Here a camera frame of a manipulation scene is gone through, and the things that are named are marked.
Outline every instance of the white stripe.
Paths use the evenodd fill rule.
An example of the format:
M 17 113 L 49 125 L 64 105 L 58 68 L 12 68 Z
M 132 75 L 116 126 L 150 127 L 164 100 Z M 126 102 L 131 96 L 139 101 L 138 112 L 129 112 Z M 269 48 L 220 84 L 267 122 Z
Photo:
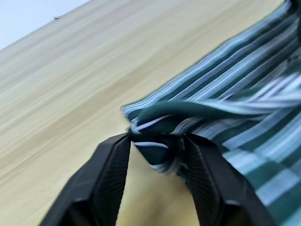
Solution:
M 242 90 L 248 83 L 252 82 L 254 79 L 258 78 L 258 76 L 261 74 L 260 72 L 268 69 L 272 65 L 275 64 L 275 61 L 282 57 L 282 55 L 290 48 L 297 48 L 299 46 L 299 42 L 297 40 L 293 41 L 289 45 L 287 45 L 285 48 L 280 50 L 277 54 L 275 54 L 273 57 L 268 59 L 264 64 L 260 65 L 258 68 L 253 70 L 251 73 L 249 73 L 247 76 L 242 78 L 240 81 L 238 81 L 234 86 L 232 86 L 230 89 L 228 89 L 226 92 L 224 92 L 221 96 L 229 95 L 235 92 L 238 92 Z M 298 54 L 301 51 L 301 48 L 298 48 L 293 54 Z M 263 84 L 267 85 L 270 82 L 272 82 L 274 79 L 282 75 L 283 71 L 287 68 L 287 59 L 285 59 L 282 63 L 277 65 L 269 74 L 265 75 L 259 82 L 254 84 L 250 89 L 256 88 L 258 86 L 261 86 Z
M 295 79 L 290 85 L 286 86 L 282 93 L 285 93 L 285 92 L 291 92 L 295 89 L 301 89 L 300 85 L 301 85 L 301 75 L 300 73 L 298 72 L 298 78 Z
M 231 81 L 236 79 L 234 74 L 241 74 L 246 67 L 250 67 L 255 62 L 261 61 L 264 57 L 266 57 L 270 52 L 279 48 L 281 43 L 286 42 L 287 39 L 295 37 L 297 23 L 289 26 L 285 31 L 283 31 L 280 35 L 273 38 L 271 41 L 256 49 L 253 53 L 246 56 L 240 62 L 238 62 L 235 67 L 231 67 L 228 71 L 221 74 L 218 78 L 216 78 L 211 83 L 207 84 L 201 90 L 196 92 L 194 95 L 189 97 L 189 99 L 200 99 L 200 98 L 208 98 L 212 93 L 222 89 L 225 85 L 229 84 Z
M 289 75 L 287 77 L 279 77 L 275 79 L 277 81 L 277 84 L 269 90 L 266 94 L 264 94 L 260 99 L 268 99 L 271 96 L 279 95 L 281 94 L 282 90 L 289 86 L 292 82 L 295 82 L 299 73 L 294 73 L 292 75 Z
M 206 100 L 203 102 L 195 102 L 197 104 L 200 105 L 204 105 L 207 107 L 211 107 L 211 108 L 215 108 L 217 110 L 221 110 L 224 112 L 229 112 L 229 113 L 233 113 L 233 114 L 240 114 L 240 115 L 257 115 L 257 114 L 267 114 L 267 113 L 271 113 L 271 111 L 274 108 L 268 107 L 267 108 L 255 108 L 255 107 L 251 107 L 249 105 L 236 105 L 235 102 L 231 102 L 231 101 L 224 101 L 222 103 L 217 103 L 214 102 L 214 100 Z
M 261 202 L 268 206 L 293 188 L 299 181 L 298 176 L 285 169 L 257 189 L 256 194 Z
M 267 162 L 265 158 L 260 157 L 255 153 L 240 149 L 226 152 L 223 157 L 243 175 L 257 169 Z
M 205 57 L 194 67 L 191 67 L 190 69 L 186 70 L 184 73 L 180 74 L 175 79 L 173 79 L 168 84 L 161 87 L 154 93 L 150 94 L 145 99 L 143 99 L 139 102 L 133 103 L 131 105 L 124 106 L 121 109 L 123 114 L 125 114 L 127 116 L 132 111 L 152 105 L 157 100 L 159 100 L 161 98 L 161 96 L 163 96 L 165 93 L 172 92 L 174 89 L 178 88 L 179 84 L 181 84 L 184 81 L 186 81 L 187 79 L 193 77 L 203 68 L 209 66 L 212 63 L 212 61 L 221 58 L 223 55 L 225 55 L 226 51 L 233 49 L 235 45 L 238 45 L 241 42 L 246 41 L 247 39 L 255 36 L 257 33 L 260 33 L 272 21 L 274 21 L 275 19 L 277 19 L 279 17 L 284 16 L 287 13 L 287 10 L 290 8 L 290 6 L 291 6 L 291 3 L 289 1 L 285 2 L 276 11 L 274 11 L 274 13 L 270 14 L 264 20 L 258 22 L 250 29 L 242 32 L 240 35 L 237 35 L 237 36 L 233 37 L 232 39 L 230 39 L 229 41 L 225 42 L 216 51 L 214 51 L 212 54 Z
M 156 142 L 135 142 L 134 144 L 138 147 L 163 147 L 168 149 L 167 145 Z
M 231 137 L 229 140 L 225 141 L 222 145 L 232 150 L 237 147 L 240 147 L 249 141 L 259 137 L 260 135 L 266 133 L 269 129 L 274 127 L 277 123 L 279 123 L 283 118 L 285 118 L 288 114 L 293 111 L 290 110 L 279 110 L 269 116 L 267 116 L 260 123 L 256 124 L 252 128 L 245 130 L 242 133 L 239 133 L 236 136 Z
M 157 122 L 159 122 L 159 121 L 161 121 L 161 120 L 163 120 L 167 117 L 170 117 L 170 116 L 172 116 L 172 114 L 164 115 L 162 117 L 159 117 L 157 119 L 154 119 L 152 121 L 149 121 L 149 122 L 144 123 L 144 124 L 139 125 L 139 126 L 137 126 L 137 123 L 135 122 L 135 123 L 132 124 L 131 130 L 140 132 L 140 130 L 145 129 L 147 127 L 150 127 L 150 126 L 156 124 Z
M 301 145 L 300 133 L 301 113 L 255 151 L 275 161 L 282 161 Z
M 171 132 L 172 135 L 181 135 L 184 133 L 190 126 L 195 125 L 199 121 L 201 121 L 202 118 L 199 117 L 192 117 L 192 118 L 187 118 L 180 122 L 175 129 Z
M 169 163 L 165 162 L 158 165 L 150 165 L 155 171 L 158 173 L 163 173 L 166 171 L 166 169 L 169 167 Z
M 235 119 L 220 120 L 213 123 L 209 123 L 205 127 L 198 128 L 196 132 L 193 133 L 202 137 L 206 137 L 209 140 L 212 140 L 215 136 L 224 132 L 225 130 L 239 126 L 245 122 L 245 120 Z
M 221 62 L 217 67 L 213 68 L 212 70 L 210 70 L 209 72 L 207 72 L 206 74 L 204 74 L 203 76 L 201 76 L 200 78 L 198 78 L 197 80 L 195 80 L 192 84 L 190 84 L 189 86 L 187 86 L 186 88 L 184 88 L 183 90 L 181 90 L 181 91 L 180 91 L 179 93 L 177 93 L 174 97 L 172 97 L 171 100 L 177 99 L 177 98 L 182 98 L 182 97 L 184 97 L 185 95 L 187 95 L 189 92 L 191 92 L 192 90 L 194 90 L 195 88 L 197 88 L 200 84 L 202 84 L 203 82 L 207 81 L 207 80 L 210 79 L 212 76 L 216 75 L 216 73 L 218 73 L 218 72 L 216 72 L 216 71 L 219 71 L 220 68 L 223 68 L 223 66 L 222 66 L 223 64 L 225 64 L 225 66 L 226 66 L 227 64 L 229 64 L 229 62 L 232 63 L 232 62 L 236 61 L 236 59 L 239 58 L 239 57 L 241 56 L 241 53 L 244 53 L 244 52 L 246 51 L 246 49 L 248 49 L 248 48 L 251 48 L 251 49 L 252 49 L 252 48 L 255 47 L 255 46 L 260 46 L 262 40 L 265 39 L 266 36 L 271 35 L 270 33 L 273 33 L 273 32 L 275 33 L 274 30 L 276 30 L 277 33 L 275 33 L 275 35 L 272 36 L 271 39 L 274 38 L 275 36 L 279 35 L 279 32 L 280 32 L 280 31 L 278 31 L 278 30 L 279 30 L 279 27 L 283 27 L 282 29 L 285 29 L 287 26 L 283 26 L 283 25 L 284 25 L 284 24 L 287 24 L 287 20 L 290 20 L 289 18 L 287 18 L 285 21 L 283 21 L 283 22 L 282 22 L 281 24 L 279 24 L 277 27 L 272 28 L 272 29 L 271 29 L 269 32 L 267 32 L 265 35 L 263 35 L 263 36 L 257 38 L 257 39 L 254 40 L 252 43 L 250 43 L 250 44 L 246 45 L 245 47 L 239 49 L 236 53 L 234 53 L 233 55 L 231 55 L 228 59 L 226 59 L 225 61 Z

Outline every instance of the wood grain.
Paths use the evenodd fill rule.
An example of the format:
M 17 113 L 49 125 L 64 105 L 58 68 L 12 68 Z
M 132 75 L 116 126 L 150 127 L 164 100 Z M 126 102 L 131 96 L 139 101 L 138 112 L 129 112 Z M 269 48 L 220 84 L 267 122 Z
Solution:
M 0 51 L 0 225 L 37 225 L 120 107 L 156 89 L 281 0 L 92 0 Z M 175 176 L 132 148 L 119 226 L 198 225 Z

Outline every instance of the white wall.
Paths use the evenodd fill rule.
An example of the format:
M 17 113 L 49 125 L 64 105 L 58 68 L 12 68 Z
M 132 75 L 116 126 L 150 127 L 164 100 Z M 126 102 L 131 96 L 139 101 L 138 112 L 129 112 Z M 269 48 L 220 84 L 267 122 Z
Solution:
M 0 49 L 89 0 L 0 0 Z

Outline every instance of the striped cloth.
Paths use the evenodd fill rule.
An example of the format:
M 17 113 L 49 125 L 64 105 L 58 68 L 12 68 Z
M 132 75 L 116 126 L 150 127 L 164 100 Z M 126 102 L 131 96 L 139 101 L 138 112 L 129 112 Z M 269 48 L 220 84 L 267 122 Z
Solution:
M 174 139 L 216 143 L 282 226 L 301 225 L 299 9 L 286 1 L 147 97 L 122 107 L 158 172 L 187 169 Z

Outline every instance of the wooden surface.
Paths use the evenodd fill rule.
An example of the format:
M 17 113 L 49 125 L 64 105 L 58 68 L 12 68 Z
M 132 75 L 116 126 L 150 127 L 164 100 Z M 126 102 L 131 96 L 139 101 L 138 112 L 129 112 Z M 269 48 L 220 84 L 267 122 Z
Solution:
M 177 75 L 281 0 L 92 0 L 0 51 L 0 225 L 37 225 L 120 106 Z M 198 225 L 193 200 L 132 148 L 118 226 Z

